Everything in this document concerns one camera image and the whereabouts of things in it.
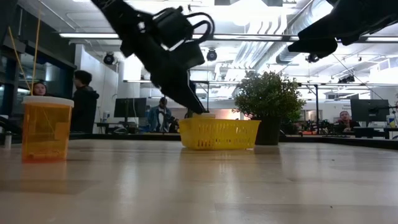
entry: person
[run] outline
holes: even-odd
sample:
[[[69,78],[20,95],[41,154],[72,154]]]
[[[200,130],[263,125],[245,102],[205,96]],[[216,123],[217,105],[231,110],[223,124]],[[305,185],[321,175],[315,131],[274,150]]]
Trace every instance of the person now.
[[[32,91],[34,96],[47,96],[47,86],[43,82],[33,84]]]
[[[83,70],[75,72],[73,82],[76,91],[72,100],[75,106],[72,109],[71,131],[93,133],[97,99],[100,95],[89,86],[93,76]]]
[[[359,123],[351,120],[351,117],[347,111],[340,112],[340,120],[338,121],[338,132],[354,131],[354,127],[359,127]]]
[[[169,119],[172,117],[172,112],[167,108],[167,99],[162,97],[159,105],[150,109],[148,114],[149,131],[150,132],[168,132]]]

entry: cable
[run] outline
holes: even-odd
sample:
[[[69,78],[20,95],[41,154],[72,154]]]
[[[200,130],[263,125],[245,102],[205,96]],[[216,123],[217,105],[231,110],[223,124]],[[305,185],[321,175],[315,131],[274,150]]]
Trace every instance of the cable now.
[[[18,62],[18,65],[19,65],[19,69],[21,70],[22,75],[24,76],[24,80],[25,80],[25,82],[26,82],[27,88],[29,89],[30,92],[32,92],[32,90],[30,89],[30,85],[29,85],[29,83],[27,82],[24,69],[22,68],[21,60],[19,59],[19,56],[18,56],[17,47],[16,47],[16,45],[15,45],[15,41],[14,41],[14,38],[13,38],[13,36],[12,36],[11,27],[8,27],[8,33],[10,34],[12,47],[14,48],[15,57],[17,58],[17,62]]]
[[[34,62],[33,62],[33,75],[32,75],[32,88],[31,88],[32,91],[30,91],[30,95],[31,96],[33,96],[33,86],[34,86],[34,80],[35,80],[35,76],[36,76],[37,48],[39,47],[39,34],[40,34],[41,17],[42,17],[42,7],[40,5],[39,6],[39,17],[38,17],[38,20],[37,20],[35,58],[34,58]]]
[[[374,90],[372,90],[372,88],[368,87],[366,83],[362,82],[356,75],[354,75],[354,73],[353,73],[350,69],[348,69],[347,66],[345,66],[345,65],[343,64],[343,62],[341,62],[341,60],[340,60],[338,57],[336,57],[336,55],[334,55],[334,54],[332,54],[332,55],[334,56],[334,58],[337,59],[337,61],[339,61],[339,63],[340,63],[345,69],[347,69],[347,71],[348,71],[352,76],[354,76],[358,81],[360,81],[364,86],[366,86],[366,88],[368,88],[372,93],[374,93],[374,94],[375,94],[376,96],[378,96],[380,99],[384,100],[383,97],[381,97],[380,95],[378,95]],[[396,124],[397,124],[397,121],[398,121],[398,120],[397,120],[397,115],[396,115],[396,113],[395,113],[394,110],[392,111],[392,114],[394,115],[395,121],[396,121]]]

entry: security camera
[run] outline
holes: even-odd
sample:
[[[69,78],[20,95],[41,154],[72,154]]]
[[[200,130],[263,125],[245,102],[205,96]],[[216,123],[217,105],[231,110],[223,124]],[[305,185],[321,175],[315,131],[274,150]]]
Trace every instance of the security camera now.
[[[116,58],[113,55],[113,52],[107,52],[104,57],[105,65],[114,65],[116,63]]]
[[[213,62],[217,59],[217,53],[215,49],[210,49],[209,52],[207,52],[207,61]]]

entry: yellow basket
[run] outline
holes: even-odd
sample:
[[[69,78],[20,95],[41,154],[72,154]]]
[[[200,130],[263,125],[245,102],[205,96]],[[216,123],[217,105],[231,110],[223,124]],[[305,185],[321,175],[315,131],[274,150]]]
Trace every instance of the yellow basket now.
[[[188,118],[180,121],[181,142],[191,149],[249,149],[260,121]]]

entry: ceiling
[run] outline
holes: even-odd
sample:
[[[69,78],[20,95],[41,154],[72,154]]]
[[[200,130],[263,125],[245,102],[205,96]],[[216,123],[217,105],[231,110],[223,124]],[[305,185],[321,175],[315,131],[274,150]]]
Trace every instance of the ceiling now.
[[[261,0],[238,0],[230,6],[215,6],[215,1],[217,0],[128,2],[150,13],[179,5],[185,9],[191,4],[192,11],[207,12],[214,18],[216,34],[286,34],[293,29],[291,27],[300,27],[297,24],[305,22],[306,17],[312,16],[313,20],[318,19],[331,9],[325,0],[296,0],[293,4],[291,3],[293,1],[285,0],[283,7],[268,7]],[[99,10],[86,0],[19,0],[19,4],[33,15],[38,15],[40,9],[42,20],[58,32],[114,32]],[[311,10],[308,9],[308,12],[303,10],[301,14],[307,5]],[[396,35],[397,33],[398,26],[391,26],[378,34]],[[118,40],[75,42],[85,44],[86,49],[98,57],[102,57],[105,52],[117,52],[120,45]],[[339,45],[335,55],[317,63],[308,64],[305,55],[301,54],[294,57],[290,64],[281,65],[276,64],[275,58],[282,48],[272,42],[207,41],[201,44],[201,47],[205,55],[208,49],[216,49],[218,59],[195,67],[194,70],[216,73],[221,63],[223,65],[227,63],[229,68],[275,70],[300,82],[336,82],[339,77],[349,72],[354,72],[366,81],[371,67],[377,66],[390,55],[398,55],[396,44],[353,44],[347,47]]]

